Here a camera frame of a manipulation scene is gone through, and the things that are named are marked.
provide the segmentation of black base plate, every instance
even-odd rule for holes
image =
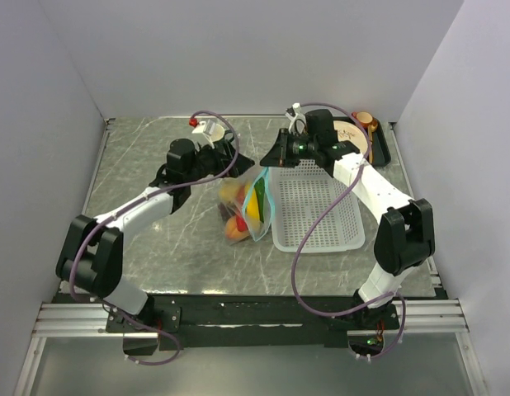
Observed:
[[[324,345],[348,347],[347,331],[375,330],[367,317],[320,318],[307,312],[293,296],[157,295],[156,310],[162,328],[186,347],[253,347],[270,345]],[[352,297],[305,297],[315,309],[336,312],[356,305]],[[381,313],[385,329],[399,328],[395,307]],[[115,316],[108,332],[136,332]],[[171,341],[161,337],[159,349],[170,351]]]

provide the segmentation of clear plastic bag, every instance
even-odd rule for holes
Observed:
[[[270,228],[275,204],[267,167],[254,166],[242,176],[224,179],[219,188],[219,210],[224,234],[231,243],[251,237],[260,240]]]

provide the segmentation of wooden plate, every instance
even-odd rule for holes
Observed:
[[[338,132],[340,142],[350,140],[360,149],[362,154],[365,153],[367,150],[367,139],[357,126],[346,121],[334,121],[334,129]]]

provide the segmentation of white wall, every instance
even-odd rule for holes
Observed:
[[[396,126],[492,395],[510,396],[510,0],[466,0]]]
[[[103,122],[38,2],[0,0],[0,395],[12,394]]]
[[[461,0],[40,3],[105,117],[323,100],[397,120]]]

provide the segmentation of white object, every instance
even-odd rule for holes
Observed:
[[[364,167],[363,173],[352,191],[371,211],[379,224],[381,216],[387,212],[388,208],[398,209],[407,206],[412,198],[385,180],[368,162],[363,161],[360,154],[356,153],[347,154],[334,163],[334,179],[347,186],[350,185],[356,178],[361,164]],[[397,276],[393,276],[376,263],[368,279],[359,289],[358,294],[364,302],[367,302],[385,293],[396,292],[402,281],[413,269],[414,267],[410,267]],[[391,299],[392,296],[381,299],[369,305],[369,307],[380,307]]]
[[[340,142],[349,141],[359,148],[361,155],[365,154],[368,140],[357,126],[346,121],[334,121],[334,129]]]
[[[125,246],[145,226],[171,214],[172,196],[170,194],[165,192],[149,198],[150,194],[158,190],[158,187],[147,187],[143,193],[124,203],[119,208],[109,213],[96,216],[96,220],[98,222],[102,222],[109,217],[113,217],[123,207],[132,202],[136,202],[139,198],[145,197],[147,199],[146,201],[106,225],[109,229],[116,228],[123,233],[123,244]],[[147,302],[147,298],[148,296],[143,290],[132,285],[124,276],[121,276],[116,288],[105,298],[105,300],[110,304],[114,304],[117,308],[123,309],[129,314],[135,315],[139,314],[141,309],[144,307]]]
[[[273,243],[282,252],[295,252],[312,223],[345,186],[308,160],[294,168],[270,168],[270,189],[276,205]],[[344,252],[364,242],[357,199],[349,195],[315,228],[302,252]]]
[[[292,134],[302,134],[306,127],[306,116],[301,110],[301,104],[294,103],[291,108],[294,114],[285,111],[286,118],[290,120],[290,126],[288,126],[288,130]]]
[[[121,276],[116,288],[104,300],[129,314],[137,315],[145,306],[147,298],[147,293]]]
[[[159,190],[158,187],[147,187],[140,195],[134,199],[124,203],[119,208],[112,210],[105,214],[100,214],[95,217],[97,222],[101,223],[108,217],[114,216],[119,210],[135,202],[139,198],[149,197],[150,194]],[[170,194],[163,193],[152,198],[148,198],[145,202],[137,205],[132,210],[125,213],[117,220],[114,220],[106,225],[107,228],[116,228],[123,233],[123,244],[127,245],[134,236],[139,233],[146,225],[153,223],[156,220],[160,220],[172,212],[172,196]]]
[[[218,142],[224,137],[224,127],[213,120],[200,121],[195,129],[192,130],[192,137],[202,146],[209,144],[213,149],[214,142]]]

